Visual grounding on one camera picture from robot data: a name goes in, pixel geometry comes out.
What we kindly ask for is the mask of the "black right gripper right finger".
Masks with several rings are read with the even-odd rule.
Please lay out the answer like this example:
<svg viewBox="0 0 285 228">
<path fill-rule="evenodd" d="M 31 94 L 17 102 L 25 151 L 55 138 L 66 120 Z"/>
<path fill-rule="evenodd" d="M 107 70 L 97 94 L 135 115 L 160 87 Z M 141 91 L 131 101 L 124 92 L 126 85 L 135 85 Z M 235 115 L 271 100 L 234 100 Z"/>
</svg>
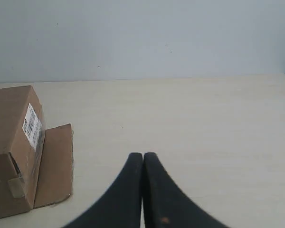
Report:
<svg viewBox="0 0 285 228">
<path fill-rule="evenodd" d="M 146 228 L 224 228 L 226 225 L 196 205 L 169 176 L 158 156 L 147 152 L 142 171 Z"/>
</svg>

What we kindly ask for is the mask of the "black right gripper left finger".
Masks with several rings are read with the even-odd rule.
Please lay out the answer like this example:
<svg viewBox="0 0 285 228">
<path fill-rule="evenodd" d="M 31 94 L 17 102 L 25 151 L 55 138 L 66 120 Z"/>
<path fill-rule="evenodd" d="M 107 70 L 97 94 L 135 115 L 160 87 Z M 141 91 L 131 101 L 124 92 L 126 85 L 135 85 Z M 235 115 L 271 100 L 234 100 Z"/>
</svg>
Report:
<svg viewBox="0 0 285 228">
<path fill-rule="evenodd" d="M 139 228 L 141 222 L 141 153 L 129 154 L 106 192 L 66 228 Z"/>
</svg>

